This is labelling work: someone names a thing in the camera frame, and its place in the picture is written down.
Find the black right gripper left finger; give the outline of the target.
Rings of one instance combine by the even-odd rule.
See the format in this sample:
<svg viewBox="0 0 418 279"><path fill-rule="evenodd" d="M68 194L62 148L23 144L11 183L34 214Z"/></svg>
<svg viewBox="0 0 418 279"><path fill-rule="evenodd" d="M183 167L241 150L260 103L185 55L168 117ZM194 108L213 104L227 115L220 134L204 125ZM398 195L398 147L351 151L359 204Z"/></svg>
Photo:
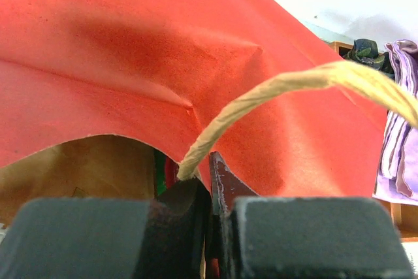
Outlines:
<svg viewBox="0 0 418 279"><path fill-rule="evenodd" d="M1 243L1 277L199 278L210 207L197 179L146 201L35 199Z"/></svg>

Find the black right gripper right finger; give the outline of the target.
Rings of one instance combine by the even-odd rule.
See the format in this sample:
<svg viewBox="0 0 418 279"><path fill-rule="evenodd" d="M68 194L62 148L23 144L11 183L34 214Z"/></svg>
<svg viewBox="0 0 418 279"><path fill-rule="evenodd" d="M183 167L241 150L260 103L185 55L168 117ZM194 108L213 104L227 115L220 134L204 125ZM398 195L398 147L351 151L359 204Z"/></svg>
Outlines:
<svg viewBox="0 0 418 279"><path fill-rule="evenodd" d="M413 278L384 207L364 197L263 197L210 154L222 278Z"/></svg>

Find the red brown paper bag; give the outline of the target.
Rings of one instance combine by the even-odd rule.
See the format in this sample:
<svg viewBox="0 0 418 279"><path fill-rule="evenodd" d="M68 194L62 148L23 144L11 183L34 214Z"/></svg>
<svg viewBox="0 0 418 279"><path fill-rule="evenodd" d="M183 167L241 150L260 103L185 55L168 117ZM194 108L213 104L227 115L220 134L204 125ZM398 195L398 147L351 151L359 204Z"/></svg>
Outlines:
<svg viewBox="0 0 418 279"><path fill-rule="evenodd" d="M145 198L257 84L338 61L274 0L1 0L1 222L48 196ZM386 111L343 88L282 95L216 144L262 195L375 189Z"/></svg>

